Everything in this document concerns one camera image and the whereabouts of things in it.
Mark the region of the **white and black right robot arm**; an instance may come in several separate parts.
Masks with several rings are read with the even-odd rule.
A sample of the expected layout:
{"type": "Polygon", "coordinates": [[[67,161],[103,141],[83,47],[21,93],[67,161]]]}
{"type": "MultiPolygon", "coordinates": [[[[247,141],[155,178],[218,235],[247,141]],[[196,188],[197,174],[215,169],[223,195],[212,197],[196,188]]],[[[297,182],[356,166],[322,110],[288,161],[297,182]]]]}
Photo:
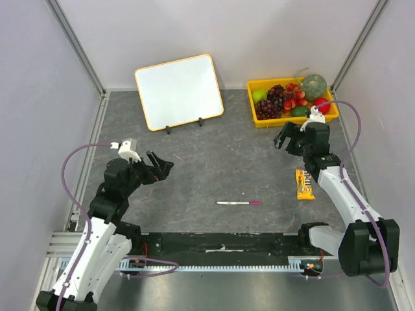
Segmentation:
{"type": "Polygon", "coordinates": [[[287,122],[274,138],[280,149],[289,139],[286,151],[300,156],[305,171],[325,190],[346,226],[339,233],[326,223],[303,224],[297,238],[298,250],[312,255],[319,248],[335,256],[348,277],[384,273],[397,269],[398,224],[372,209],[348,177],[339,157],[330,151],[328,124],[310,122],[300,126],[287,122]]]}

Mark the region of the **white marker with purple cap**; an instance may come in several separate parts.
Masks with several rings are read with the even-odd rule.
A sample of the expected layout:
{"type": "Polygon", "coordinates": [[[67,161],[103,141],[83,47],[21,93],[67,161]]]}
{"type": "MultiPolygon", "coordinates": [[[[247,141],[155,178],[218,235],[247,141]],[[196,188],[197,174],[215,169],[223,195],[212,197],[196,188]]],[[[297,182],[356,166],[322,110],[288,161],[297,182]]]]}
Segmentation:
{"type": "Polygon", "coordinates": [[[219,205],[261,205],[259,201],[250,202],[216,202],[219,205]]]}

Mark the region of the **orange framed whiteboard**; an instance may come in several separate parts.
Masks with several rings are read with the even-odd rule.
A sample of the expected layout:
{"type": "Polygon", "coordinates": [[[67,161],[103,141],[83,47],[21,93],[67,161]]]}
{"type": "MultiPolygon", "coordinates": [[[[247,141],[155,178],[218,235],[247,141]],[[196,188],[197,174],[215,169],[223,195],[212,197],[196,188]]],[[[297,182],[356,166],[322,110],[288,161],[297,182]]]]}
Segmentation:
{"type": "Polygon", "coordinates": [[[156,132],[224,113],[213,59],[201,54],[135,71],[147,128],[156,132]]]}

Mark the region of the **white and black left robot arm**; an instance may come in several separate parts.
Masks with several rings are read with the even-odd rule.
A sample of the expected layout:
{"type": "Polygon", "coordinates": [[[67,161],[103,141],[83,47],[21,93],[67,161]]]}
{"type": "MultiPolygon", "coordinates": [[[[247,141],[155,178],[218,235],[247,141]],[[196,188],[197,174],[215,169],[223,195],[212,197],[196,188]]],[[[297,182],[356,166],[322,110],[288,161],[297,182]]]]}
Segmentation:
{"type": "Polygon", "coordinates": [[[116,267],[142,248],[141,229],[121,219],[128,198],[142,185],[163,181],[174,164],[147,152],[140,157],[117,158],[106,165],[104,181],[89,206],[86,226],[77,247],[52,290],[41,291],[39,310],[96,310],[101,293],[116,267]]]}

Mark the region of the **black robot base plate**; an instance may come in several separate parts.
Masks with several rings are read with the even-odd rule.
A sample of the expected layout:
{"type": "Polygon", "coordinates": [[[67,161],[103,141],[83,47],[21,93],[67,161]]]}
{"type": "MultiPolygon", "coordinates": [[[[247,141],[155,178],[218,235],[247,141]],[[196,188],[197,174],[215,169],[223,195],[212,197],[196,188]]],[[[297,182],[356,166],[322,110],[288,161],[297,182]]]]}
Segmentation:
{"type": "Polygon", "coordinates": [[[318,248],[283,233],[143,233],[124,259],[147,257],[179,266],[271,266],[290,257],[319,259],[318,248]]]}

